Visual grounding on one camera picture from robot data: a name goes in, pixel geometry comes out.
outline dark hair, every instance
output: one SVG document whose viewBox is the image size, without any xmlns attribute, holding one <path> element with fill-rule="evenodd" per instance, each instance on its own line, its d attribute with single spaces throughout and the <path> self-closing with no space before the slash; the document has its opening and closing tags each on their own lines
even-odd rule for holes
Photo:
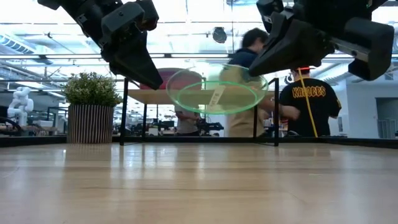
<svg viewBox="0 0 398 224">
<path fill-rule="evenodd" d="M 260 38 L 262 43 L 268 39 L 268 33 L 258 28 L 251 29 L 243 35 L 242 47 L 250 47 L 254 42 Z"/>
</svg>

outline robotic arm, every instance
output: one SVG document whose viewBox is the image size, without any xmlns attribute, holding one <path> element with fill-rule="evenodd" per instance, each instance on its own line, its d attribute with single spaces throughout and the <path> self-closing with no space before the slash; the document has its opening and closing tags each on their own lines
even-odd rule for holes
<svg viewBox="0 0 398 224">
<path fill-rule="evenodd" d="M 387 0 L 259 0 L 257 8 L 270 33 L 266 48 L 249 68 L 259 76 L 302 66 L 320 66 L 335 50 L 352 55 L 348 71 L 375 80 L 391 64 L 394 28 L 371 21 Z M 101 48 L 111 71 L 158 89 L 163 80 L 146 49 L 147 31 L 159 19 L 151 0 L 38 0 L 63 7 L 87 37 Z"/>
<path fill-rule="evenodd" d="M 265 49 L 249 68 L 251 76 L 313 65 L 339 50 L 355 60 L 348 71 L 375 80 L 391 64 L 394 28 L 371 21 L 387 0 L 259 0 L 257 8 L 270 33 Z"/>
<path fill-rule="evenodd" d="M 19 116 L 19 125 L 25 126 L 27 121 L 27 112 L 32 112 L 34 103 L 29 98 L 30 88 L 29 87 L 18 87 L 17 91 L 13 93 L 13 99 L 7 109 L 8 118 L 15 117 L 16 114 Z"/>
<path fill-rule="evenodd" d="M 146 48 L 147 31 L 159 17 L 151 0 L 122 3 L 122 0 L 38 0 L 57 10 L 62 7 L 87 37 L 101 48 L 114 74 L 158 89 L 163 83 Z"/>
</svg>

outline green plant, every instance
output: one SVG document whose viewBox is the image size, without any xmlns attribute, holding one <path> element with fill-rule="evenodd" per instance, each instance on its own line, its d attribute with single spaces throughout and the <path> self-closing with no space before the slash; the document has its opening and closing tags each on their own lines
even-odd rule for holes
<svg viewBox="0 0 398 224">
<path fill-rule="evenodd" d="M 71 105 L 115 107 L 123 101 L 116 92 L 115 81 L 95 72 L 72 74 L 63 92 Z"/>
</svg>

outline black table leg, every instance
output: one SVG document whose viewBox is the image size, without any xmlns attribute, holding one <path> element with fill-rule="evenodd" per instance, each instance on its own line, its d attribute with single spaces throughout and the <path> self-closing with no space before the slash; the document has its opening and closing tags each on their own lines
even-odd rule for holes
<svg viewBox="0 0 398 224">
<path fill-rule="evenodd" d="M 279 146 L 279 79 L 275 79 L 274 146 Z"/>
<path fill-rule="evenodd" d="M 123 107 L 122 107 L 122 122 L 120 127 L 120 145 L 124 145 L 124 137 L 126 137 L 126 116 L 127 116 L 127 98 L 129 92 L 129 80 L 124 79 L 124 90 L 123 90 Z"/>
<path fill-rule="evenodd" d="M 254 107 L 254 121 L 253 121 L 253 139 L 257 138 L 257 117 L 258 117 L 258 106 Z"/>
<path fill-rule="evenodd" d="M 145 141 L 147 132 L 147 104 L 144 104 L 144 117 L 142 118 L 142 142 Z"/>
</svg>

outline green ring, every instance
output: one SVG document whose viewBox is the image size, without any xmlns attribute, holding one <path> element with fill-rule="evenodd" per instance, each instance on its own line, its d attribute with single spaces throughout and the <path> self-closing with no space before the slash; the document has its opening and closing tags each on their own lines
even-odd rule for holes
<svg viewBox="0 0 398 224">
<path fill-rule="evenodd" d="M 202 83 L 229 84 L 229 85 L 234 85 L 234 86 L 243 87 L 243 88 L 249 90 L 249 91 L 254 95 L 254 102 L 256 102 L 256 101 L 258 100 L 257 94 L 256 94 L 252 89 L 250 89 L 248 86 L 240 85 L 240 84 L 235 83 L 235 82 L 219 82 L 219 81 L 200 82 L 200 83 L 194 83 L 194 84 L 191 84 L 191 85 L 189 85 L 189 86 L 186 86 L 186 87 L 183 88 L 182 90 L 178 91 L 178 93 L 177 93 L 177 100 L 174 100 L 173 98 L 172 98 L 172 100 L 173 100 L 176 104 L 180 105 L 182 108 L 184 108 L 184 109 L 186 109 L 186 110 L 189 110 L 189 111 L 192 111 L 192 112 L 196 112 L 196 113 L 205 113 L 205 112 L 202 111 L 202 110 L 194 109 L 194 108 L 191 108 L 191 107 L 189 107 L 189 106 L 185 106 L 185 105 L 179 103 L 179 102 L 180 102 L 180 98 L 181 98 L 182 91 L 186 90 L 187 88 L 191 88 L 191 87 L 193 87 L 193 86 L 195 86 L 195 85 L 199 85 L 199 84 L 202 84 Z M 219 112 L 219 113 L 208 113 L 208 112 L 206 111 L 206 114 L 234 114 L 234 113 L 239 113 L 239 112 L 248 110 L 248 109 L 254 107 L 255 105 L 256 105 L 256 103 L 252 103 L 252 104 L 250 104 L 249 106 L 245 106 L 245 107 L 243 107 L 243 108 L 241 108 L 241 109 L 239 109 L 239 110 L 237 110 L 237 111 L 230 111 L 230 112 L 228 112 L 228 111 L 227 111 L 227 112 L 226 112 L 226 111 L 223 111 L 223 112 Z"/>
</svg>

